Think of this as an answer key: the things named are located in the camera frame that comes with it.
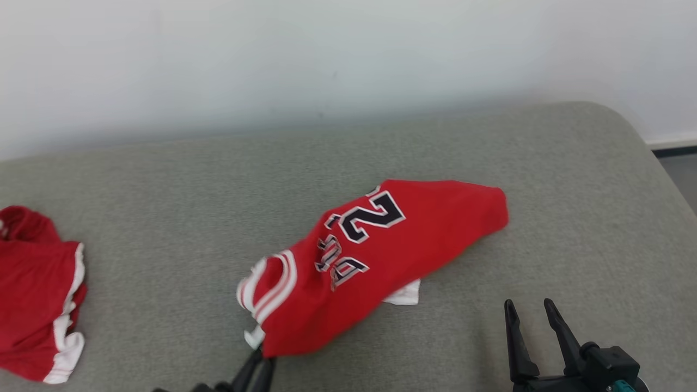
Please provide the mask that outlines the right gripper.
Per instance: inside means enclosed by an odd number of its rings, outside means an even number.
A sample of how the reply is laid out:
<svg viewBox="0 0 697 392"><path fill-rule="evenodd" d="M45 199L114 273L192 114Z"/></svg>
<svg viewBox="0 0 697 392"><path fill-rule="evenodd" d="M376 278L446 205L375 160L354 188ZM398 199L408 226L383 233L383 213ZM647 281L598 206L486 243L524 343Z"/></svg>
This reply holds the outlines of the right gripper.
<svg viewBox="0 0 697 392"><path fill-rule="evenodd" d="M564 375L542 377L530 355L520 330L520 317L515 304L508 299L504 303L505 326L507 333L508 362L512 391L607 391L617 381L617 375L579 376L582 374L583 360L580 357L580 344L571 328L550 298L543 301L548 323L555 331L561 354L564 359Z"/></svg>

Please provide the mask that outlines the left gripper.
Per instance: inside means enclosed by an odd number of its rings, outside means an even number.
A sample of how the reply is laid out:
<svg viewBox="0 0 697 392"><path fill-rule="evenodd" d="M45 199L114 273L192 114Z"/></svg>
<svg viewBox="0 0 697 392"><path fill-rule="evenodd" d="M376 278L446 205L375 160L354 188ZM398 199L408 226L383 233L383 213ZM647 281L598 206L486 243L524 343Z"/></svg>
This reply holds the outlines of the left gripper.
<svg viewBox="0 0 697 392"><path fill-rule="evenodd" d="M269 392L271 390L272 378L276 371L276 358L264 359L262 349L256 349L247 358L239 372L229 383L218 383L213 387L207 384L197 384L191 392L232 392L246 391L251 384L254 373L258 368L258 375L255 381L255 391Z"/></svg>

